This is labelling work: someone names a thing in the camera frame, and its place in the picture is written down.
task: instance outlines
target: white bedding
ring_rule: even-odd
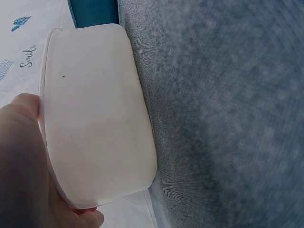
[[[74,29],[66,0],[10,0],[0,3],[0,107],[20,93],[39,94],[41,61],[49,32]],[[157,227],[148,191],[98,208],[104,228]]]

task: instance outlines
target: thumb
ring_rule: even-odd
[[[104,222],[104,215],[98,210],[83,213],[79,217],[85,222],[87,228],[99,228]]]
[[[39,116],[39,97],[33,94],[20,94],[3,109],[9,109],[36,121]]]

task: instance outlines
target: white lid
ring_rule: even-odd
[[[144,190],[156,152],[135,61],[115,24],[49,36],[40,127],[59,193],[85,209]]]

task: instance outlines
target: gray fabric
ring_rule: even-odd
[[[303,1],[119,11],[155,134],[159,226],[303,228]]]

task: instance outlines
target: fabric texture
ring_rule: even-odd
[[[119,0],[160,228],[304,227],[304,3]]]

